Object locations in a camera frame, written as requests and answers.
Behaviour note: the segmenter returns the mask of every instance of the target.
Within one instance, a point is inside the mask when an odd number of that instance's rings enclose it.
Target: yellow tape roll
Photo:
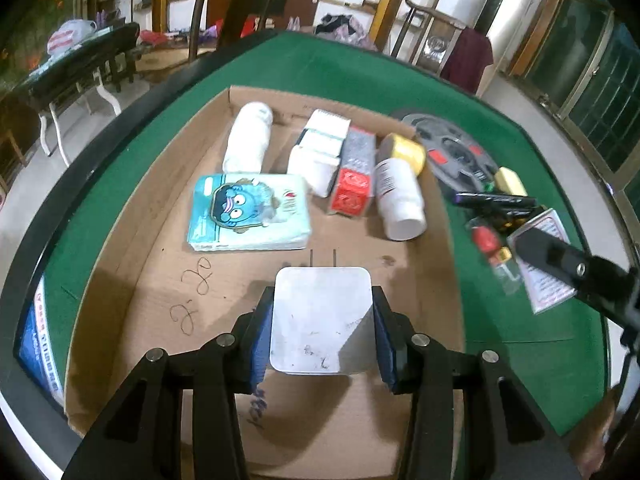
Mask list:
[[[379,161],[386,158],[402,158],[406,160],[417,176],[420,175],[422,168],[424,168],[426,152],[424,147],[417,142],[398,134],[388,134],[378,150]]]

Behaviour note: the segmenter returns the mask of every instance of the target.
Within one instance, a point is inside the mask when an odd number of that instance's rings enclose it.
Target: white plastic bag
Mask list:
[[[69,50],[97,30],[95,22],[89,20],[69,20],[53,33],[47,41],[47,54],[57,57]]]

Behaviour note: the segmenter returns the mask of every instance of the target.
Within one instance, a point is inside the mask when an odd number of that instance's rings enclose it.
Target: green table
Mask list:
[[[532,196],[556,209],[572,244],[582,245],[570,206],[527,134],[489,106],[410,66],[343,44],[292,33],[252,41],[251,48],[172,100],[132,137],[93,179],[57,238],[45,277],[50,339],[61,372],[84,288],[124,203],[180,128],[231,85],[309,94],[383,114],[416,107],[453,121],[498,165],[516,170]],[[123,116],[135,113],[130,108]],[[556,431],[564,433],[600,400],[607,385],[606,336],[599,314],[570,300],[534,316],[524,288],[504,295],[465,231],[463,212],[453,206],[448,211],[467,352],[491,348],[508,359]]]

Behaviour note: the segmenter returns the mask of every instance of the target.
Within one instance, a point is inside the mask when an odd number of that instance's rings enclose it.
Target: white pill bottle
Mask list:
[[[240,108],[229,132],[223,173],[261,173],[272,124],[273,112],[265,103],[251,102]]]
[[[376,166],[376,203],[390,240],[411,240],[427,227],[418,181],[402,158],[388,158]]]

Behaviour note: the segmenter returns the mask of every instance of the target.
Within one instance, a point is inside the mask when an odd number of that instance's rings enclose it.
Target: bottle cap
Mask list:
[[[385,235],[403,242],[420,236],[427,227],[424,211],[413,202],[398,202],[383,215]]]

